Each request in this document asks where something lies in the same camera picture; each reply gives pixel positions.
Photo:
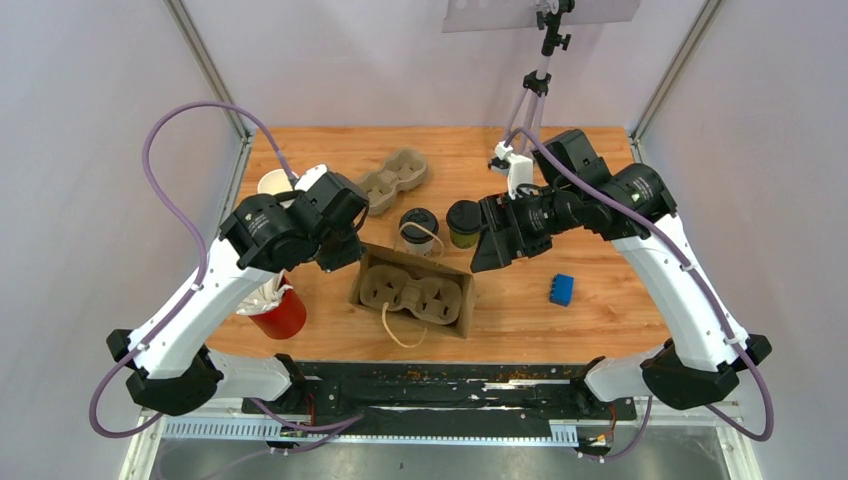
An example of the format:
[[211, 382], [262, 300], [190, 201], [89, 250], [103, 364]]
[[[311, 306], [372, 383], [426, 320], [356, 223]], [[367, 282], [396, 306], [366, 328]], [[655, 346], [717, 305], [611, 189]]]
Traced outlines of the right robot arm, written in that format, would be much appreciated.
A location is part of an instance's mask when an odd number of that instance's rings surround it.
[[581, 227], [628, 262], [669, 330], [661, 346], [642, 354], [592, 361], [570, 392], [577, 413], [596, 417], [611, 401], [641, 395], [677, 410], [709, 407], [771, 353], [765, 336], [733, 318], [697, 264], [675, 200], [655, 170], [632, 164], [610, 172], [579, 130], [537, 142], [531, 155], [502, 140], [490, 165], [506, 174], [507, 190], [480, 202], [473, 272], [538, 256], [556, 235]]

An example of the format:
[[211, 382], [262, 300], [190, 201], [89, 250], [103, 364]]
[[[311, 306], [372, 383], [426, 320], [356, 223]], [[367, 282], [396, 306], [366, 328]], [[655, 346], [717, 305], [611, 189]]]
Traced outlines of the black plastic cup lid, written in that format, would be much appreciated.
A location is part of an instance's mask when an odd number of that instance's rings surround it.
[[426, 208], [406, 211], [399, 219], [398, 227], [401, 238], [411, 244], [427, 243], [439, 232], [438, 219]]

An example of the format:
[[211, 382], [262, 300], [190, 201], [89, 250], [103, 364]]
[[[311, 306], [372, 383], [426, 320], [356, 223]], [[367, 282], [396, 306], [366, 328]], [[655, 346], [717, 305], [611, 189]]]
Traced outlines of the white paper coffee cup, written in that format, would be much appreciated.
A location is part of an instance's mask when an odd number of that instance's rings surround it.
[[431, 237], [425, 235], [424, 237], [405, 237], [402, 236], [403, 244], [406, 248], [406, 251], [410, 254], [417, 256], [430, 256], [433, 252], [434, 245], [436, 241]]

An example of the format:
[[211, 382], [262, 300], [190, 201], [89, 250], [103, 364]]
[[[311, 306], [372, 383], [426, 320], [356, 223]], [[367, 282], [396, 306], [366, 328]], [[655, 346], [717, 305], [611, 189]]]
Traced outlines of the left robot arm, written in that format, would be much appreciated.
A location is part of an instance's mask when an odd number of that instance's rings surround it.
[[205, 262], [148, 321], [113, 331], [107, 346], [131, 369], [128, 393], [139, 406], [169, 416], [212, 399], [260, 399], [298, 411], [306, 386], [290, 357], [239, 357], [206, 341], [239, 304], [279, 274], [310, 262], [332, 272], [361, 259], [359, 239], [369, 200], [345, 176], [321, 164], [293, 190], [244, 199], [220, 226]]

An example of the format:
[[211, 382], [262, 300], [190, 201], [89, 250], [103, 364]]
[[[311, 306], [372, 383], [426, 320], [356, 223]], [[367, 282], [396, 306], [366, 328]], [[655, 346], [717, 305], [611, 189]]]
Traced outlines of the green paper bag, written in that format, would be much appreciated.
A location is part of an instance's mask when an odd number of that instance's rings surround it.
[[[349, 291], [348, 302], [362, 311], [374, 314], [384, 333], [396, 345], [405, 349], [418, 347], [429, 334], [466, 339], [471, 330], [476, 301], [473, 275], [444, 264], [441, 261], [444, 243], [435, 235], [433, 239], [436, 241], [437, 252], [430, 256], [413, 255], [395, 245], [387, 247], [365, 242], [365, 253], [359, 260], [358, 271]], [[358, 287], [365, 271], [376, 265], [399, 267], [416, 279], [438, 276], [457, 282], [462, 289], [464, 300], [458, 320], [448, 325], [436, 325], [414, 318], [408, 310], [387, 311], [387, 304], [382, 310], [363, 305], [358, 297]]]

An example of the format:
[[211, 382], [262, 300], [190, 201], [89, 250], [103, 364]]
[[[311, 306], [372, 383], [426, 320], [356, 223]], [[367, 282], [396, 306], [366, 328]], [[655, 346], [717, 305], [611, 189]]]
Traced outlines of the green paper coffee cup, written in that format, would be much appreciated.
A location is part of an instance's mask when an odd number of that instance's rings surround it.
[[450, 230], [450, 240], [451, 243], [458, 249], [471, 249], [475, 247], [480, 238], [480, 231], [475, 230], [471, 232], [460, 231], [460, 230]]

